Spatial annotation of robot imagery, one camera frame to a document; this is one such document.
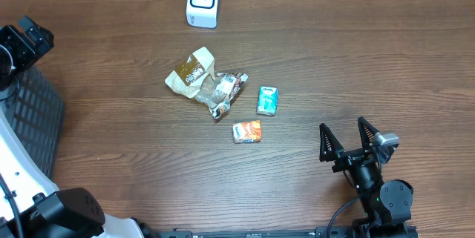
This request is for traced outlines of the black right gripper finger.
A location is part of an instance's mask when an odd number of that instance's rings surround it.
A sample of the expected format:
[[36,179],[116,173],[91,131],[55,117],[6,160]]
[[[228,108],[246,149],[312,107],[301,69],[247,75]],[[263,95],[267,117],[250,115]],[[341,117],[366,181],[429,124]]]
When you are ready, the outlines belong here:
[[335,161],[344,152],[341,143],[333,135],[333,132],[324,124],[319,125],[320,131],[320,154],[321,162]]
[[375,153],[376,150],[373,145],[373,138],[379,131],[373,127],[363,116],[358,118],[358,130],[363,149],[367,150],[368,152]]

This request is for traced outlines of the teal tissue pack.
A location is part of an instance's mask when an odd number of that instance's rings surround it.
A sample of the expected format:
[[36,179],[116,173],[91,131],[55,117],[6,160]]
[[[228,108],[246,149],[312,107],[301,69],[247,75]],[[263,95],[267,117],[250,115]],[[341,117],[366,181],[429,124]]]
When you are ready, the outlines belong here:
[[278,108],[278,89],[276,87],[260,86],[257,113],[274,116]]

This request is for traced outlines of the orange tissue pack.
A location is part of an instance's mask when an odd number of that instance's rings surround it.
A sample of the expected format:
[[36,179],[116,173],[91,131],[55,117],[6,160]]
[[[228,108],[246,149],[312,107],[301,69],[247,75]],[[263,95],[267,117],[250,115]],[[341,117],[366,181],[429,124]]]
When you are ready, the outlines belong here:
[[233,124],[232,136],[235,143],[260,142],[262,137],[261,121],[255,120]]

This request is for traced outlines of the brown white snack bag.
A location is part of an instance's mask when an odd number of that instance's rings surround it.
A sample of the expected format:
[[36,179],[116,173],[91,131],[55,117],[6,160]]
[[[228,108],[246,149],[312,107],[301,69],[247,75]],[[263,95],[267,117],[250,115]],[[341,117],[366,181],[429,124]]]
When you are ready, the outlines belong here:
[[205,104],[214,119],[227,113],[232,100],[247,81],[245,73],[217,73],[214,78],[207,76],[194,99]]

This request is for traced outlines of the beige brown paper bag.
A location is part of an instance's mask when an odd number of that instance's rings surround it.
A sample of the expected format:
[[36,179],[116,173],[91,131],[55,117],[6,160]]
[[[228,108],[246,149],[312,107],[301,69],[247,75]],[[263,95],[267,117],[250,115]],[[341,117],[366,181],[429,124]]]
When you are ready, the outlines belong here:
[[192,99],[200,92],[207,78],[215,80],[214,57],[206,47],[202,47],[176,66],[165,83],[175,93]]

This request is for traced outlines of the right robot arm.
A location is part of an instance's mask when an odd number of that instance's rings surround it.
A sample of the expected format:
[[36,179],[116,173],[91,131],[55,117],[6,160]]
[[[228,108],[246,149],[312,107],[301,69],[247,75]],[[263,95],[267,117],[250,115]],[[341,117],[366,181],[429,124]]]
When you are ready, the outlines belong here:
[[[415,227],[407,225],[411,219],[413,187],[406,181],[384,181],[383,165],[390,161],[400,144],[394,132],[381,132],[364,117],[358,118],[361,147],[346,151],[324,123],[319,125],[322,162],[333,162],[332,171],[342,172],[357,196],[342,205],[331,217],[322,237],[417,237]],[[350,227],[335,228],[338,215],[359,201],[364,218],[355,219]]]

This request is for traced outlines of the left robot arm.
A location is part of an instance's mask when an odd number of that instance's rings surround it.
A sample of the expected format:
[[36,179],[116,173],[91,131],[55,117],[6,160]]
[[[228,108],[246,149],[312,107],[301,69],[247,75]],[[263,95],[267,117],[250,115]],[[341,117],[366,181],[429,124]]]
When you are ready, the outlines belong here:
[[27,16],[1,27],[1,236],[157,237],[138,219],[106,214],[86,189],[53,182],[65,106],[35,66],[53,40]]

